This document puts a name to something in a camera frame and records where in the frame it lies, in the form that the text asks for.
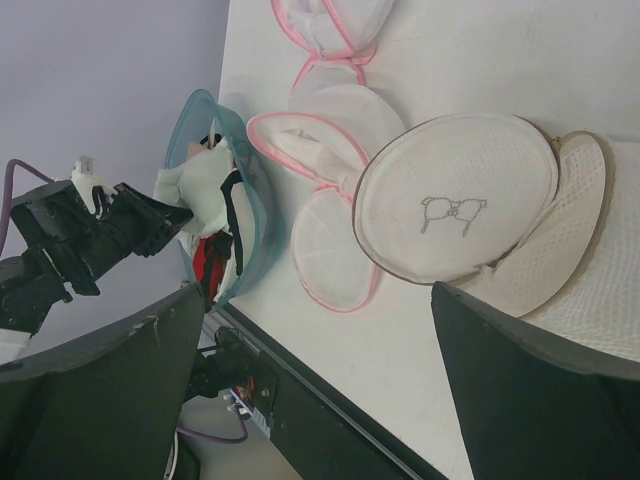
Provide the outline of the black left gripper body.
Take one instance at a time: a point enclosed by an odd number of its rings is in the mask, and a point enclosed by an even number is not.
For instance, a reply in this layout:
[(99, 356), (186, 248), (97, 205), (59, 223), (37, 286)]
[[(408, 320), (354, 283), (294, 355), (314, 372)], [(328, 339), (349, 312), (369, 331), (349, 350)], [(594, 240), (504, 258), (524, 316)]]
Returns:
[(91, 188), (89, 210), (70, 180), (47, 182), (9, 200), (9, 218), (26, 250), (9, 259), (11, 295), (98, 295), (97, 281), (131, 254), (148, 258), (161, 250), (133, 250), (117, 225), (117, 185), (112, 193)]

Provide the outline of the pale green bra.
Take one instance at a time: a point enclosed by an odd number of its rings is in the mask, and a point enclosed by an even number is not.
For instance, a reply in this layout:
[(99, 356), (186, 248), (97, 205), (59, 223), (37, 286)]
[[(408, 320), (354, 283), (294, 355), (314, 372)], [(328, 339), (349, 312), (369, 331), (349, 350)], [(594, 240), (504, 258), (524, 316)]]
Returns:
[(221, 187), (233, 171), (233, 158), (226, 146), (212, 149), (191, 143), (188, 159), (178, 167), (158, 171), (153, 198), (193, 214), (183, 230), (208, 237), (227, 224)]

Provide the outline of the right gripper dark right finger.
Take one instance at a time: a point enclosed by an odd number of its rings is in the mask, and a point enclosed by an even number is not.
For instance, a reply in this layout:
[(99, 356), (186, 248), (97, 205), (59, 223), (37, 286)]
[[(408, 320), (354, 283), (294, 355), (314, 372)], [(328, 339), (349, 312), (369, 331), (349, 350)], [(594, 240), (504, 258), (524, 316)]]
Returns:
[(477, 479), (636, 479), (639, 364), (443, 282), (431, 308)]

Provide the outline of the cream mesh laundry bag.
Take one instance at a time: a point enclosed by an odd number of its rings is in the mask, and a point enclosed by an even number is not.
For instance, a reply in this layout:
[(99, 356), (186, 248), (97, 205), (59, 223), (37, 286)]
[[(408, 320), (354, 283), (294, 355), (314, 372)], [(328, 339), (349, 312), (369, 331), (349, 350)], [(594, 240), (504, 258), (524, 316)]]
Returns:
[(457, 114), (387, 144), (355, 190), (366, 256), (450, 283), (520, 320), (639, 357), (639, 146), (551, 139), (504, 114)]

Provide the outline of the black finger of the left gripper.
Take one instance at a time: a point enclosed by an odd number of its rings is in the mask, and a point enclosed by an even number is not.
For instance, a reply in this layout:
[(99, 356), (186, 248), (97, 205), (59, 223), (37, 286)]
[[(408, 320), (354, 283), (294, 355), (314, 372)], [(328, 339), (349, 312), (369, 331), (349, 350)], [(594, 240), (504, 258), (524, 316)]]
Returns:
[(133, 250), (163, 250), (192, 219), (188, 208), (162, 203), (126, 183), (117, 185), (117, 225)]

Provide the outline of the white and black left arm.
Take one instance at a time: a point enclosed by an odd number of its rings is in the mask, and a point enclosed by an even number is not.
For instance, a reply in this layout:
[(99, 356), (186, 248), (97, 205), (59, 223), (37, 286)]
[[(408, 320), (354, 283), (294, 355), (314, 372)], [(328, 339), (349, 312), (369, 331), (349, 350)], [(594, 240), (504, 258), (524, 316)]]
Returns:
[(1, 261), (1, 361), (20, 357), (51, 307), (97, 296), (98, 280), (131, 254), (159, 253), (193, 217), (125, 183), (55, 181), (20, 159), (4, 173), (1, 232), (15, 225), (25, 251)]

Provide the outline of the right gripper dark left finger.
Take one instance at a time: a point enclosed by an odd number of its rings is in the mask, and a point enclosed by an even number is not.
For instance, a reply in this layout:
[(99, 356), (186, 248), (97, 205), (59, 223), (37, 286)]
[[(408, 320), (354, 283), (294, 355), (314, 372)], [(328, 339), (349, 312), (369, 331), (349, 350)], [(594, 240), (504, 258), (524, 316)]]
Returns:
[(1, 367), (4, 479), (161, 479), (204, 318), (192, 284)]

